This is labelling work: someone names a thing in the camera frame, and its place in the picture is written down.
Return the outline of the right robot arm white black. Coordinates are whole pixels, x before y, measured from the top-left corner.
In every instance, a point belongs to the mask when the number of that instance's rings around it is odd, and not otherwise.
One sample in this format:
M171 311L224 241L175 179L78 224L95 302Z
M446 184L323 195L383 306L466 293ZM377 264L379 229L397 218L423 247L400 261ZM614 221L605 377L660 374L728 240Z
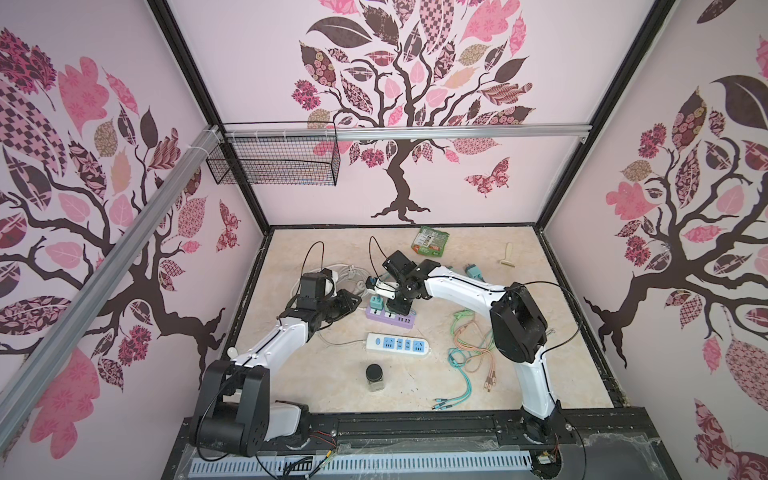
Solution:
M426 259L417 264L401 251L383 262L390 282L369 280L367 287L387 299L387 307L405 314L415 300L453 302L491 325L497 350L515 364L522 392L522 429L526 438L544 444L555 437L555 393L548 378L545 351L548 324L527 287L514 282L492 285L456 273Z

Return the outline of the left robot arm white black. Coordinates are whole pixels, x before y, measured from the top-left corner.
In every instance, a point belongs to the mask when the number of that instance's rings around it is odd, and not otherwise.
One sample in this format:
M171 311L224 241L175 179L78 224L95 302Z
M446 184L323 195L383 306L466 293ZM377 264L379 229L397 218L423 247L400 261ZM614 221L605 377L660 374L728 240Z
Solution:
M298 291L257 344L204 372L190 421L191 445L224 455L253 457L268 441L305 438L306 406L271 399L271 377L325 327L354 313L362 298L337 287L330 269L301 276Z

